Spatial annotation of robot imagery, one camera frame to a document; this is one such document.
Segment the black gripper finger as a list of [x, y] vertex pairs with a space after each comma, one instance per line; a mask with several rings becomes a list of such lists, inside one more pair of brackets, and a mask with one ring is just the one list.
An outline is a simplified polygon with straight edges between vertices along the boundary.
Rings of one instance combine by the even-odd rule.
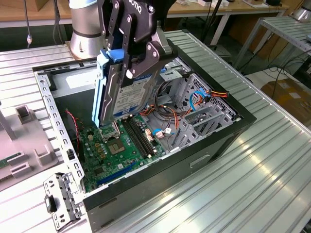
[[108, 31], [108, 48], [111, 50], [117, 49], [120, 43], [120, 32], [119, 32], [119, 14], [121, 9], [121, 3], [119, 0], [113, 1], [112, 13], [110, 16]]
[[122, 79], [135, 79], [162, 69], [166, 60], [166, 37], [162, 22], [156, 20], [155, 32], [142, 42], [135, 42], [132, 15], [128, 16], [129, 27], [123, 33], [124, 50]]

